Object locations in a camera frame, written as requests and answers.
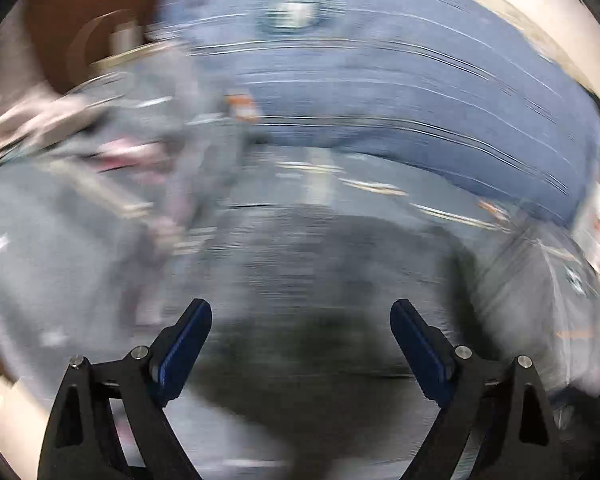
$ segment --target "brown cardboard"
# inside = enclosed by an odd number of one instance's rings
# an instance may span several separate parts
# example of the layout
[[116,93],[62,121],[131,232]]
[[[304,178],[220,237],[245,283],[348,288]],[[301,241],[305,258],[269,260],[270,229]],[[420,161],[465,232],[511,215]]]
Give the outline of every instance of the brown cardboard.
[[0,452],[22,480],[36,480],[48,413],[24,386],[0,375]]
[[[25,0],[25,28],[45,78],[60,93],[85,81],[88,66],[110,54],[109,35],[115,27],[128,22],[129,14],[141,26],[151,23],[155,3],[156,0]],[[104,18],[96,20],[94,27],[88,26],[93,30],[83,33],[87,38],[78,41],[79,52],[70,56],[74,61],[70,73],[68,50],[81,29],[99,16]]]

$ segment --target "blue cloth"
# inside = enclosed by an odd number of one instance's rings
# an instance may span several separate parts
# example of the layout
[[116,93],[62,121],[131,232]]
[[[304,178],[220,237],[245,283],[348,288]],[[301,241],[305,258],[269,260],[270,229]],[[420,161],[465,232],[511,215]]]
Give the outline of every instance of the blue cloth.
[[383,156],[567,225],[600,113],[473,0],[162,0],[156,31],[246,86],[271,142]]

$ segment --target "blue gripper pad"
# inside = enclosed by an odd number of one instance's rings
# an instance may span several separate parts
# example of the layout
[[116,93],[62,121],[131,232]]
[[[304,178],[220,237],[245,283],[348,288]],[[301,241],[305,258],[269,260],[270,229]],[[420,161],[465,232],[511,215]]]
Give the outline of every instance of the blue gripper pad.
[[391,331],[413,371],[422,393],[444,408],[453,397],[454,348],[440,329],[429,326],[409,300],[391,307]]
[[182,392],[210,330],[211,307],[205,300],[196,299],[175,325],[158,334],[151,345],[149,371],[156,384],[152,396],[160,406]]

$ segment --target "metal screw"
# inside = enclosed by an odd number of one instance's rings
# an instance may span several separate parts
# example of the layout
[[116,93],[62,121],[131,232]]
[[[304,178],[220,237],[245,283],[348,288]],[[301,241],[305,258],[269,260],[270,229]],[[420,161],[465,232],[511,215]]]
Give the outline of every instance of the metal screw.
[[468,359],[472,356],[471,349],[467,346],[457,346],[456,355],[461,359]]
[[148,353],[149,353],[149,349],[146,346],[136,346],[131,351],[131,357],[133,359],[142,359],[144,357],[147,357]]
[[77,370],[78,368],[80,368],[80,366],[82,366],[83,362],[84,356],[74,355],[72,358],[69,359],[69,366]]
[[526,355],[521,355],[518,357],[518,364],[520,366],[522,366],[523,368],[531,368],[531,365],[533,363],[534,362],[530,358],[528,358]]

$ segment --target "gray cloth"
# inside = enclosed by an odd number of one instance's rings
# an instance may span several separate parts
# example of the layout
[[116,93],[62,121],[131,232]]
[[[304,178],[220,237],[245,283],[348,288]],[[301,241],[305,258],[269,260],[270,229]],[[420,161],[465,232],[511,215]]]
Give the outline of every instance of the gray cloth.
[[600,394],[600,277],[567,232],[517,218],[485,236],[469,274],[477,317],[502,358],[526,354],[545,388]]
[[0,168],[0,353],[49,407],[69,356],[117,359],[202,296],[212,333],[166,413],[205,478],[394,478],[438,409],[409,377],[389,308],[411,298],[468,342],[455,244],[486,229],[464,223],[471,209],[490,215],[441,177],[372,156],[263,146],[243,163],[214,237],[167,262],[153,326],[130,294],[152,277],[144,226],[28,161]]
[[600,113],[473,0],[162,0],[157,33],[261,106],[271,142],[369,153],[568,225]]

